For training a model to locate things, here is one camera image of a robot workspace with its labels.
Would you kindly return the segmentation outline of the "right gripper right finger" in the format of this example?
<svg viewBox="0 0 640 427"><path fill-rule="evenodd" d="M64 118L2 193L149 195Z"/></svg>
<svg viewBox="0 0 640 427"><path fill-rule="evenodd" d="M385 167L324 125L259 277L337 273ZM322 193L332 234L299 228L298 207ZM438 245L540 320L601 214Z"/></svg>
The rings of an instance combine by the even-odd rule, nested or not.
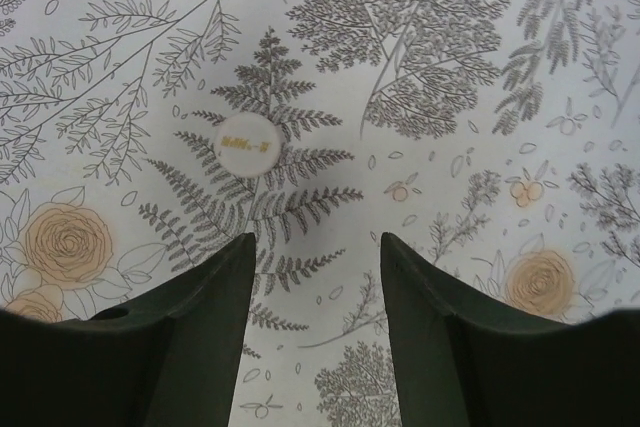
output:
<svg viewBox="0 0 640 427"><path fill-rule="evenodd" d="M497 301L394 234L380 273L406 426L635 426L639 313L576 325Z"/></svg>

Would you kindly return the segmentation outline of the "white orange-bottle cap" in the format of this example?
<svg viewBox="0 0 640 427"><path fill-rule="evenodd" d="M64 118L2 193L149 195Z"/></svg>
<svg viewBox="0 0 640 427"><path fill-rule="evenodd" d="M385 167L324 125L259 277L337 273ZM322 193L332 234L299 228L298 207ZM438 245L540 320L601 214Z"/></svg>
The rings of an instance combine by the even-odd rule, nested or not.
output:
<svg viewBox="0 0 640 427"><path fill-rule="evenodd" d="M282 150L282 137L266 117L242 112L224 120L214 140L221 166L240 178L257 178L271 171Z"/></svg>

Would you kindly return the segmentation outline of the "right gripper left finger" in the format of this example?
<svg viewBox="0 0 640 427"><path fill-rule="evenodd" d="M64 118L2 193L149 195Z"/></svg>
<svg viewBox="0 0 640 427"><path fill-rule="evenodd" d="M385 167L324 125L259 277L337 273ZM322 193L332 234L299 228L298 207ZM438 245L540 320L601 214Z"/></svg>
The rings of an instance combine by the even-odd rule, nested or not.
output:
<svg viewBox="0 0 640 427"><path fill-rule="evenodd" d="M225 426L256 268L245 233L88 320L1 315L5 426Z"/></svg>

